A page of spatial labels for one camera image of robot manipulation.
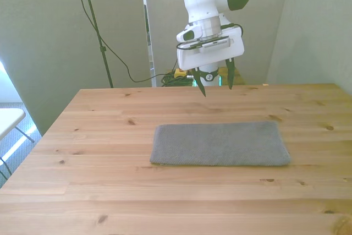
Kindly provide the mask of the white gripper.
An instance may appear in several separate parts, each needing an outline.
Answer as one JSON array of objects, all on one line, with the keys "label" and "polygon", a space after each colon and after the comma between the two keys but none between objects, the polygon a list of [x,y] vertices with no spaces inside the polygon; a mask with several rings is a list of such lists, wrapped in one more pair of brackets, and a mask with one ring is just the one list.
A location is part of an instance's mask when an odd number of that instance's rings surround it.
[{"label": "white gripper", "polygon": [[221,37],[212,40],[180,43],[177,46],[179,67],[182,70],[192,69],[193,78],[204,97],[206,92],[201,81],[201,70],[198,67],[226,61],[228,87],[232,89],[235,77],[234,57],[244,53],[241,36],[242,29],[235,27],[226,29]]}]

